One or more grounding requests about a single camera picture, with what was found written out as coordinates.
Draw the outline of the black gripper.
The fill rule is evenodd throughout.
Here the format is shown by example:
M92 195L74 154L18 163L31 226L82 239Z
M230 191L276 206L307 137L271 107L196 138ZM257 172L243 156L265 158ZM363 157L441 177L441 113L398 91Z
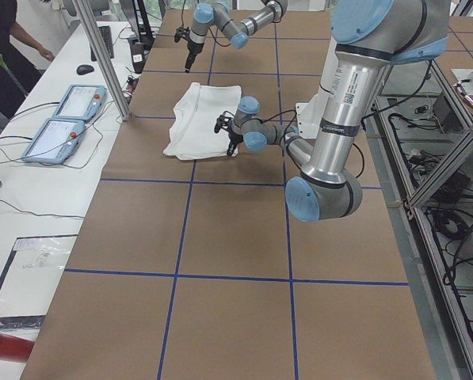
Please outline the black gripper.
M228 128L230 143L227 149L228 157L235 157L238 154L238 145L243 142L243 136L232 127Z
M193 40L190 40L188 42L188 50L189 54L188 57L185 61L185 73L189 73L192 69L193 64L196 61L197 55L199 55L204 48L204 43L197 43L194 42Z

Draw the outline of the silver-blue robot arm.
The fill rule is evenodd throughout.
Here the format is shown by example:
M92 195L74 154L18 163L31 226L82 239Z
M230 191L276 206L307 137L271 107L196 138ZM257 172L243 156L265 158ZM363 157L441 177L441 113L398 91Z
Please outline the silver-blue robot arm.
M241 21L235 21L225 3L200 3L196 5L190 28L177 28L174 40L187 41L189 55L185 62L185 72L189 73L196 57L202 52L204 42L212 26L229 40L230 45L239 50L250 36L267 24L278 23L286 14L287 1L262 1L264 7Z
M315 144L291 127L257 116L256 98L243 97L227 125L233 154L282 146L299 168L285 186L289 211L303 222L351 215L362 200L358 180L345 168L360 122L379 88L380 72L391 65L430 61L448 41L448 1L340 1L331 16L338 66Z

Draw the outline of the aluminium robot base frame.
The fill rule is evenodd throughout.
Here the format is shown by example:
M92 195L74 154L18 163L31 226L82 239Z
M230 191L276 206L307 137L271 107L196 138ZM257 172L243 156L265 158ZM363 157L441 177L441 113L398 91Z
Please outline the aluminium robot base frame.
M433 62L384 72L366 125L406 267L437 318L437 376L473 379L473 17L452 17L448 34Z

